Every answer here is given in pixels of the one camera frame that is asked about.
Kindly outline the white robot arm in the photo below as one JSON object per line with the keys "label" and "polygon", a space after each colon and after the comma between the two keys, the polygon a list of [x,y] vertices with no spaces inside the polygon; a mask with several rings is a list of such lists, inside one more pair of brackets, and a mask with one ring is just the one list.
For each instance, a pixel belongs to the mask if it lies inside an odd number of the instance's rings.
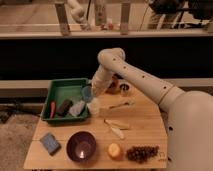
{"label": "white robot arm", "polygon": [[99,96],[118,74],[169,115],[167,171],[213,171],[213,95],[185,91],[125,62],[121,48],[101,50],[92,78]]}

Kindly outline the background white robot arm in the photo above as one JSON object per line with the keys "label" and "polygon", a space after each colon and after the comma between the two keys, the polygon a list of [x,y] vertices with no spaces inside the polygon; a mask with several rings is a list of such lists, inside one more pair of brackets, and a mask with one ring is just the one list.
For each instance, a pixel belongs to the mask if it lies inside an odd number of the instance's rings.
{"label": "background white robot arm", "polygon": [[67,0],[70,7],[73,20],[78,23],[82,30],[88,31],[91,29],[88,20],[85,17],[85,10],[77,0]]}

